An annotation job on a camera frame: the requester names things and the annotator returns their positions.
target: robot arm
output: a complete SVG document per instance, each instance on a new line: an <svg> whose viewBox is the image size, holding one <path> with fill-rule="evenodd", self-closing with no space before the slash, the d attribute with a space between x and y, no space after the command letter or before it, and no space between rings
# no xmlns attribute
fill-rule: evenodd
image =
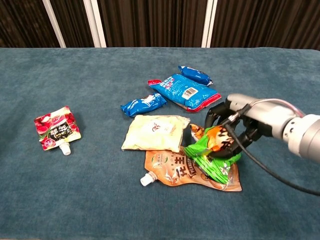
<svg viewBox="0 0 320 240"><path fill-rule="evenodd" d="M224 121L246 105L259 99L243 94L230 94L226 101L212 107L205 119L205 128ZM243 121L246 131L238 138L244 147L257 141L261 136L274 137L288 143L288 148L294 154L320 162L320 116L309 114L297 116L292 109L273 102L260 102L253 105L244 115L240 115L230 125L235 128ZM230 147L219 152L212 152L209 157L229 158L241 152L234 142Z"/></svg>

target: dark curtain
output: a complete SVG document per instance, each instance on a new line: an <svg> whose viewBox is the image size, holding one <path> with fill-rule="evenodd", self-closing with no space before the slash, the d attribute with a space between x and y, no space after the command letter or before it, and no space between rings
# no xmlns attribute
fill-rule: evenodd
<svg viewBox="0 0 320 240"><path fill-rule="evenodd" d="M94 47L83 0L50 0L65 46Z"/></svg>
<svg viewBox="0 0 320 240"><path fill-rule="evenodd" d="M0 47L60 47L42 0L0 0Z"/></svg>
<svg viewBox="0 0 320 240"><path fill-rule="evenodd" d="M320 1L219 0L211 47L320 50Z"/></svg>
<svg viewBox="0 0 320 240"><path fill-rule="evenodd" d="M98 0L107 47L201 47L207 0Z"/></svg>

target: green snack bag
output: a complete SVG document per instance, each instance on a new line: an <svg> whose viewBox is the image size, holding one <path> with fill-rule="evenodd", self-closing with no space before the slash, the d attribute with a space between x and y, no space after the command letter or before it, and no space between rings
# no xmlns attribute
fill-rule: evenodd
<svg viewBox="0 0 320 240"><path fill-rule="evenodd" d="M199 168L214 181L227 184L229 182L228 173L230 166L238 161L241 154L237 154L229 159L213 158L207 156L211 152L217 152L229 147L234 139L228 131L221 125L203 129L195 124L190 124L193 137L198 140L195 144L185 147L185 154L193 159Z"/></svg>

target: blue snack bag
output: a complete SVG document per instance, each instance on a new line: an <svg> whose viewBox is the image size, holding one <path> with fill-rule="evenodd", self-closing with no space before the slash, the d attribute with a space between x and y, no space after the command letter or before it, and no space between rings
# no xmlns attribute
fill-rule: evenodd
<svg viewBox="0 0 320 240"><path fill-rule="evenodd" d="M211 80L211 78L202 71L193 69L188 66L178 66L178 68L180 69L181 74L188 79L191 79L205 86L209 86L213 84L213 81Z"/></svg>
<svg viewBox="0 0 320 240"><path fill-rule="evenodd" d="M190 113L196 113L221 98L216 90L180 74L173 74L164 81L149 80L148 85Z"/></svg>
<svg viewBox="0 0 320 240"><path fill-rule="evenodd" d="M154 93L141 99L132 100L120 107L125 115L133 118L138 114L158 109L166 103L167 101L159 93Z"/></svg>

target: white snack bag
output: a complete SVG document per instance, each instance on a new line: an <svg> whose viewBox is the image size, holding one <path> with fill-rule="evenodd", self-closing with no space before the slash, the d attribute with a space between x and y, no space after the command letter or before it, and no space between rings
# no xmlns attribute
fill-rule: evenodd
<svg viewBox="0 0 320 240"><path fill-rule="evenodd" d="M137 115L126 134L122 150L180 151L189 118L179 115Z"/></svg>

